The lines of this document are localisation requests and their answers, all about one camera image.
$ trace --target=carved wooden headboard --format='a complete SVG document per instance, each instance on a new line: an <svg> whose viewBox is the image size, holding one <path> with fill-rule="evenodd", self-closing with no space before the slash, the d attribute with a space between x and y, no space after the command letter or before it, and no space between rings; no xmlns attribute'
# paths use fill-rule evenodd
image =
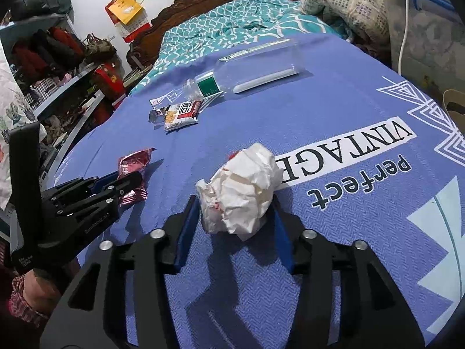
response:
<svg viewBox="0 0 465 349"><path fill-rule="evenodd" d="M132 51L127 52L127 62L132 68L136 68L137 65L133 60L135 56L144 66L155 63L165 32L189 18L209 12L230 1L233 0L175 0L173 5L164 8L158 17L152 20L150 29L136 36Z"/></svg>

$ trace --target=bottle label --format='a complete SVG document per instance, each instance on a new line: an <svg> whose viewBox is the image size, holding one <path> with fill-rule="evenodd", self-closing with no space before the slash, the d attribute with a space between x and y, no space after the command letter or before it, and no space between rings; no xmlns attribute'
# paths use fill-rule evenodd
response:
<svg viewBox="0 0 465 349"><path fill-rule="evenodd" d="M213 76L210 76L205 80L198 81L197 85L204 97L221 92Z"/></svg>
<svg viewBox="0 0 465 349"><path fill-rule="evenodd" d="M275 40L274 42L270 42L270 43L265 43L265 44L261 44L260 46L255 46L255 47L252 47L252 48L248 48L248 49L245 49L245 50L241 50L239 52L234 52L233 54L231 55L228 55L224 58L221 58L220 62L226 62L230 59L234 59L234 58L238 58L239 56L242 56L242 55L245 55L245 54L248 54L250 52L255 52L255 51L258 51L258 50L261 50L262 48L267 48L267 47L271 47L271 46L274 46L276 44L280 44L280 43L285 43L285 42L289 42L290 39L289 38L283 38L283 39L279 39L279 40Z"/></svg>

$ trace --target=red snack wrapper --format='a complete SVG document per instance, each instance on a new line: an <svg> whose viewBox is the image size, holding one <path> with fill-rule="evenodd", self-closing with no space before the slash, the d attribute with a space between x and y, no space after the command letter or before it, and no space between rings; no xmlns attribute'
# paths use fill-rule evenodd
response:
<svg viewBox="0 0 465 349"><path fill-rule="evenodd" d="M142 183L140 186L136 187L134 190L119 199L121 206L132 206L134 203L147 199L144 173L145 167L150 162L150 157L152 157L152 151L154 150L155 148L147 148L143 151L138 151L118 159L118 179L135 171L140 172L142 175Z"/></svg>

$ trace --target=clear plastic bottle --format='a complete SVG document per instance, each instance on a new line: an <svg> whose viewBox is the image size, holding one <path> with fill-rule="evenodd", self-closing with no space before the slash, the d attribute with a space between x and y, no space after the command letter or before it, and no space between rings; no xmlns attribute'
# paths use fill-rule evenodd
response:
<svg viewBox="0 0 465 349"><path fill-rule="evenodd" d="M220 92L241 93L304 69L298 42L281 38L219 59L212 70L187 80L183 90L189 99L203 100Z"/></svg>

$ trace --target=silver bolt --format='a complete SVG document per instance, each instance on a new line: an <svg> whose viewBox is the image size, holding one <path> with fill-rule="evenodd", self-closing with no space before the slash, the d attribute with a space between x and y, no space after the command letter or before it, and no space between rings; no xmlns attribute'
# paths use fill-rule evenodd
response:
<svg viewBox="0 0 465 349"><path fill-rule="evenodd" d="M312 229L306 229L304 232L302 232L303 237L306 239L314 239L317 237L316 231L313 231Z"/></svg>
<svg viewBox="0 0 465 349"><path fill-rule="evenodd" d="M150 237L152 239L161 239L164 236L164 231L162 229L154 229L150 232Z"/></svg>
<svg viewBox="0 0 465 349"><path fill-rule="evenodd" d="M364 251L365 249L368 248L368 244L366 242L364 242L363 240L355 241L354 246L355 246L355 248L357 248L357 249L359 249L361 251Z"/></svg>
<svg viewBox="0 0 465 349"><path fill-rule="evenodd" d="M110 240L104 240L99 244L99 248L102 251L107 251L113 246L113 243Z"/></svg>

